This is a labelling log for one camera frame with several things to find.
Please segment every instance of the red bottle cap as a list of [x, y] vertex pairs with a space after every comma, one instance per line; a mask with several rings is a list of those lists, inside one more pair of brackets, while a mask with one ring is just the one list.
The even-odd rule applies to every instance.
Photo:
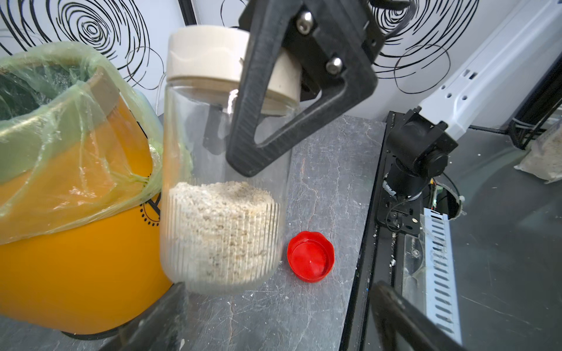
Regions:
[[302, 231], [289, 242], [287, 260], [301, 280], [318, 282], [334, 266], [334, 246], [317, 231]]

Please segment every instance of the screw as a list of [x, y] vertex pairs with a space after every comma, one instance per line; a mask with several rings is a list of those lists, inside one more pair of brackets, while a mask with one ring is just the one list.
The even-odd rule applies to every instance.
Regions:
[[342, 71], [343, 62], [339, 57], [334, 57], [326, 63], [326, 70], [331, 75], [335, 76]]
[[302, 11], [297, 18], [297, 30], [302, 35], [307, 35], [314, 26], [312, 14], [309, 11]]

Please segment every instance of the green plastic bag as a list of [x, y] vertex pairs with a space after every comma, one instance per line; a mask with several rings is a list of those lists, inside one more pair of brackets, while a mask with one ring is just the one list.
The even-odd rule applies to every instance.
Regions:
[[160, 191], [162, 128], [95, 49], [0, 59], [0, 244], [72, 229]]

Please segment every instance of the jar lid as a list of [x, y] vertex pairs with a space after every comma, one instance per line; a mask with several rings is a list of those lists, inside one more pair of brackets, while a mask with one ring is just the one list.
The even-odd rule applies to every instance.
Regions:
[[334, 246], [319, 232], [302, 231], [289, 242], [287, 260], [302, 281], [319, 282], [334, 266]]
[[[168, 43], [167, 80], [204, 78], [240, 82], [250, 34], [235, 28], [192, 25], [179, 29]], [[301, 94], [301, 65], [281, 48], [268, 92], [280, 94], [297, 106]]]

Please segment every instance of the gray countertop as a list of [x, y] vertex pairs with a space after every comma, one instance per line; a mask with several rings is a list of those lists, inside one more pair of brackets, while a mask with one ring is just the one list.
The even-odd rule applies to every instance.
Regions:
[[[336, 251], [326, 279], [300, 281], [284, 256], [255, 291], [192, 294], [182, 350], [338, 349], [383, 135], [384, 123], [342, 116], [293, 150], [284, 245], [303, 230], [323, 233]], [[3, 350], [97, 350], [103, 343], [0, 317]]]

